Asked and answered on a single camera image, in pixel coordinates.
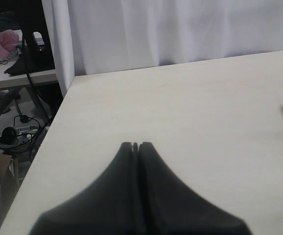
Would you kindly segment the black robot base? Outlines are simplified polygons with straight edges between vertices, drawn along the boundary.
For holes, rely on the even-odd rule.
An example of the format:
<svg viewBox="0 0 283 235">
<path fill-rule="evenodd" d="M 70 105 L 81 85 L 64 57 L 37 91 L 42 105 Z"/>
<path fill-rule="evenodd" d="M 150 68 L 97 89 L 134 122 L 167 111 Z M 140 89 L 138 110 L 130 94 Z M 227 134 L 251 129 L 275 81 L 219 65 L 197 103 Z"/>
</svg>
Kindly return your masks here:
<svg viewBox="0 0 283 235">
<path fill-rule="evenodd" d="M 13 11 L 26 42 L 25 54 L 5 70 L 11 76 L 55 69 L 47 23 L 40 0 L 14 0 Z"/>
</svg>

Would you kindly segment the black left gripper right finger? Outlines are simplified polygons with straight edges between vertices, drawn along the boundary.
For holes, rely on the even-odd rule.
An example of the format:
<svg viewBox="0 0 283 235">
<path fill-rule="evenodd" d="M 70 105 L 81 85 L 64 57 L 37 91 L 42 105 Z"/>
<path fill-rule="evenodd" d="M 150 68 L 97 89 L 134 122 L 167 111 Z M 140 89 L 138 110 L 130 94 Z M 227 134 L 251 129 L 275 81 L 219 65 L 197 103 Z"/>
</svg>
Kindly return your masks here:
<svg viewBox="0 0 283 235">
<path fill-rule="evenodd" d="M 138 180 L 149 235 L 250 235 L 240 218 L 189 188 L 150 142 L 138 152 Z"/>
</svg>

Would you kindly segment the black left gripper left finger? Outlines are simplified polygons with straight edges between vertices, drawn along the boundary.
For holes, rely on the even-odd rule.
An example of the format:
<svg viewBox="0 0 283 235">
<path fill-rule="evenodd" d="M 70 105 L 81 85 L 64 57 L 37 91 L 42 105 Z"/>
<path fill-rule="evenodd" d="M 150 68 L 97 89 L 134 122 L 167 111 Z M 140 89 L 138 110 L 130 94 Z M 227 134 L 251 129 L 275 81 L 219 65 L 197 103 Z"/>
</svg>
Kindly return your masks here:
<svg viewBox="0 0 283 235">
<path fill-rule="evenodd" d="M 31 235 L 136 235 L 137 145 L 124 142 L 102 174 L 68 201 L 40 215 Z"/>
</svg>

